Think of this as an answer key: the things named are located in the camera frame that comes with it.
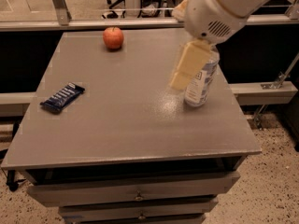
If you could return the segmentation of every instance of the red apple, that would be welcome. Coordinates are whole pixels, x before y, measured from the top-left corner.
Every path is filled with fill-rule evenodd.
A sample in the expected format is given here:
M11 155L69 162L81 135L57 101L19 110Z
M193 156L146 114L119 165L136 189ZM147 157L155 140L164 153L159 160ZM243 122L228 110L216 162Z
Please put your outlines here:
M103 32L103 40L109 49L119 49L123 43L123 33L118 27L107 27Z

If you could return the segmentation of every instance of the floor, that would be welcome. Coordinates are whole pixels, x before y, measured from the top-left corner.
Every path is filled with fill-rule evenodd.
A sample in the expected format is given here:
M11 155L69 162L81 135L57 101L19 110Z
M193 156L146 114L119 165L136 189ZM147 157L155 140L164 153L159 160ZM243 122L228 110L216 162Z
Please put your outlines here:
M299 220L299 153L294 149L292 135L278 112L263 115L263 130L255 127L251 114L246 116L263 153L249 156L241 164L238 169L241 178L228 193L218 196L219 203L206 215L204 224L296 224ZM0 127L0 144L9 145L11 127ZM6 186L5 174L0 173L1 223L64 223L57 208L46 208L26 194L30 185L25 181L11 192Z

